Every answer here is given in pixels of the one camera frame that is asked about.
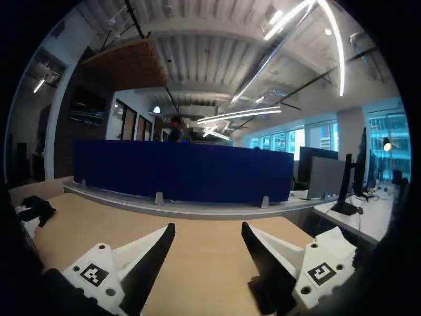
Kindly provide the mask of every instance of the computer monitor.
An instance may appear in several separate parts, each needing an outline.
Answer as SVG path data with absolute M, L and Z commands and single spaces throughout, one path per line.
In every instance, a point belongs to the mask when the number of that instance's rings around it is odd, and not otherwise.
M 312 173 L 307 199 L 339 194 L 345 162 L 336 159 L 312 157 Z
M 329 158 L 338 160 L 338 152 L 320 148 L 300 147 L 297 182 L 309 183 L 312 174 L 312 158 Z
M 373 153 L 373 150 L 370 150 L 370 159 L 368 161 L 367 190 L 376 186 L 377 173 L 377 157 Z
M 341 213 L 341 214 L 345 214 L 345 215 L 352 215 L 357 212 L 362 214 L 361 208 L 358 208 L 352 204 L 346 203 L 345 200 L 349 193 L 348 188 L 349 188 L 350 174 L 351 174 L 352 168 L 355 168 L 354 183 L 352 186 L 354 190 L 354 194 L 356 196 L 362 196 L 364 198 L 367 198 L 363 194 L 366 152 L 367 152 L 367 133 L 366 133 L 366 129 L 364 128 L 363 134 L 361 136 L 361 142 L 359 144 L 359 152 L 357 156 L 357 161 L 355 163 L 352 163 L 352 154 L 346 155 L 344 177 L 342 179 L 342 185 L 340 187 L 338 201 L 336 202 L 334 206 L 332 206 L 333 211 Z

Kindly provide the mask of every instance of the desk surface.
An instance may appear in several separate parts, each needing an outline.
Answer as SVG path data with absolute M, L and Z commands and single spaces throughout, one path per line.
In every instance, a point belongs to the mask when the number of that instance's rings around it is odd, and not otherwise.
M 57 213 L 34 238 L 47 268 L 63 271 L 98 242 L 116 248 L 173 222 L 176 235 L 143 315 L 259 315 L 247 285 L 258 272 L 241 237 L 242 221 L 169 219 L 70 193 L 49 202 Z M 300 247 L 311 240 L 285 218 L 247 222 Z
M 386 234 L 389 226 L 393 196 L 384 191 L 377 191 L 376 195 L 381 199 L 377 201 L 371 199 L 368 203 L 365 200 L 358 200 L 355 196 L 346 199 L 346 202 L 363 209 L 364 214 L 361 216 L 358 213 L 348 216 L 330 210 L 335 202 L 316 205 L 313 207 L 313 211 L 371 243 L 378 243 Z

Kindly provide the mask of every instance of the gray monitor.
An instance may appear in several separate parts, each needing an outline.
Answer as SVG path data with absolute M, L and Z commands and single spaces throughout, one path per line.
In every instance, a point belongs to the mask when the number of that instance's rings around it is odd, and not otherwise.
M 307 199 L 339 194 L 344 177 L 345 161 L 312 157 L 312 171 Z

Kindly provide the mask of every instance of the black monitor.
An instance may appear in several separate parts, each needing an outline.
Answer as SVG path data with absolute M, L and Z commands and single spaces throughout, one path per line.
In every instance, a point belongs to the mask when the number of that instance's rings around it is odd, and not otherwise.
M 377 173 L 377 157 L 373 153 L 373 150 L 370 150 L 370 159 L 368 161 L 367 190 L 376 186 Z
M 297 182 L 307 184 L 310 182 L 313 157 L 338 160 L 338 152 L 320 148 L 300 147 Z
M 71 120 L 101 126 L 104 121 L 107 102 L 100 96 L 78 87 L 72 97 L 69 115 Z
M 359 152 L 357 156 L 357 161 L 355 163 L 352 163 L 352 154 L 346 155 L 344 177 L 342 179 L 342 185 L 340 187 L 338 201 L 336 202 L 334 206 L 332 206 L 333 211 L 341 213 L 341 214 L 345 214 L 345 215 L 352 215 L 357 212 L 362 214 L 361 208 L 358 208 L 354 205 L 346 203 L 345 200 L 349 193 L 348 187 L 349 187 L 349 179 L 350 179 L 350 173 L 351 173 L 352 168 L 355 168 L 354 184 L 352 186 L 354 190 L 354 194 L 356 196 L 362 196 L 364 198 L 367 198 L 363 194 L 366 152 L 367 152 L 367 133 L 366 133 L 366 129 L 364 128 L 363 134 L 361 136 L 361 142 L 359 144 Z

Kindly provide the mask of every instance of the television screen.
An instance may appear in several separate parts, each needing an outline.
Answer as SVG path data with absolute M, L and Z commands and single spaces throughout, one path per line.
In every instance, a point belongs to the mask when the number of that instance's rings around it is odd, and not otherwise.
M 107 108 L 106 101 L 92 92 L 77 88 L 70 104 L 70 118 L 75 121 L 101 126 Z

